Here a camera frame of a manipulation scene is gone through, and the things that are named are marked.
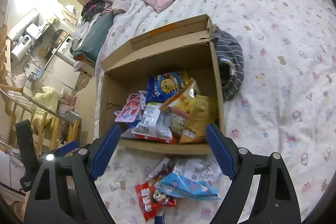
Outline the dark striped cloth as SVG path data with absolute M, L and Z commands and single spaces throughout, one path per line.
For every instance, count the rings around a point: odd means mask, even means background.
M 238 41 L 218 26 L 211 28 L 211 41 L 218 58 L 223 98 L 231 100 L 244 80 L 243 50 Z

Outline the white washing machine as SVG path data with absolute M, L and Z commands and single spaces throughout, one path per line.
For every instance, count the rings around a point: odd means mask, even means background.
M 72 37 L 68 35 L 57 49 L 55 55 L 61 58 L 66 63 L 68 63 L 70 66 L 74 66 L 75 60 L 74 57 L 72 56 L 71 46 L 72 46 Z

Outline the white silver snack packet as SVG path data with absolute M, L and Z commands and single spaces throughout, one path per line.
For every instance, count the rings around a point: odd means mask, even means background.
M 170 159 L 164 157 L 161 161 L 149 172 L 147 178 L 154 178 L 170 165 Z

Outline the white printed snack bag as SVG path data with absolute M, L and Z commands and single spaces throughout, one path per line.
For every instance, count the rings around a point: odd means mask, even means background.
M 141 139 L 161 141 L 163 143 L 175 144 L 177 141 L 171 131 L 172 116 L 170 112 L 162 111 L 161 103 L 148 103 L 138 125 L 131 130 L 131 133 Z

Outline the brown cardboard box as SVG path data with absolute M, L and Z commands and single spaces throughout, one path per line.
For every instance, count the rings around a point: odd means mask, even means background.
M 148 79 L 162 75 L 165 91 L 177 83 L 175 71 L 187 71 L 201 90 L 218 102 L 216 123 L 224 130 L 221 77 L 211 21 L 206 14 L 171 23 L 130 39 L 102 61 L 101 98 L 98 100 L 99 136 L 114 124 L 130 94 L 147 88 Z

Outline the blue white stick packet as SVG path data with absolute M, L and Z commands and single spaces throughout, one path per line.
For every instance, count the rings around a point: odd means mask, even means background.
M 163 212 L 160 212 L 160 213 L 155 215 L 154 224 L 165 224 Z

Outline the white cartoon print quilt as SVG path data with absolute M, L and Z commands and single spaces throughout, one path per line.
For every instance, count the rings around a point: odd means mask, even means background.
M 335 173 L 335 6 L 331 0 L 175 0 L 155 12 L 123 0 L 96 63 L 96 133 L 113 120 L 104 59 L 129 39 L 206 14 L 244 56 L 243 84 L 221 103 L 224 132 L 252 153 L 279 152 L 301 219 L 321 201 Z

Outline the yellow blue chips bag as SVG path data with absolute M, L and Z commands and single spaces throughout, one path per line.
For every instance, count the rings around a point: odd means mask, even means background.
M 189 81 L 187 71 L 174 71 L 157 76 L 151 76 L 147 82 L 146 104 L 164 103 L 182 90 Z

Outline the orange snack bag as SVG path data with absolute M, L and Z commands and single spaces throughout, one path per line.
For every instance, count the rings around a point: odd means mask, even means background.
M 188 118 L 194 107 L 196 97 L 200 94 L 201 91 L 197 82 L 191 78 L 182 90 L 164 102 L 159 109 Z

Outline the gold brown snack packet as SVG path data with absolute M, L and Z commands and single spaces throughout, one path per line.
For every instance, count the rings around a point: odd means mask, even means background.
M 179 139 L 180 144 L 206 141 L 206 128 L 218 118 L 218 102 L 214 97 L 196 96 L 185 128 Z

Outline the pink white snack pouch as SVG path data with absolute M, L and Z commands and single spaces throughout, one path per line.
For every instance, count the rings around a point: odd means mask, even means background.
M 141 96 L 139 93 L 134 93 L 128 96 L 126 104 L 116 116 L 115 122 L 132 123 L 138 116 L 141 110 Z

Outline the wooden drying rack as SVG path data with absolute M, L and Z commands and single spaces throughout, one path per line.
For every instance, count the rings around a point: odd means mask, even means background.
M 10 117 L 8 133 L 1 138 L 10 147 L 18 147 L 14 125 L 28 119 L 33 131 L 35 152 L 51 151 L 77 139 L 80 121 L 77 116 L 68 118 L 57 112 L 60 94 L 55 88 L 44 86 L 40 93 L 29 96 L 24 87 L 14 82 L 10 61 L 11 41 L 7 38 L 7 26 L 1 30 L 1 97 L 4 111 Z

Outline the red milk candy bag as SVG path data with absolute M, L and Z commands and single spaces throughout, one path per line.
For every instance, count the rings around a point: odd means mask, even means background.
M 146 222 L 154 218 L 164 206 L 177 206 L 175 197 L 164 194 L 156 188 L 155 183 L 159 180 L 160 178 L 157 176 L 135 186 L 139 207 Z

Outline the light blue snack bag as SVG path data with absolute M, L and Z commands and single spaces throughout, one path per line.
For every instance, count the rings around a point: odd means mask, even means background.
M 196 174 L 179 174 L 175 171 L 157 181 L 154 186 L 164 194 L 177 198 L 191 198 L 199 201 L 221 200 L 213 182 Z

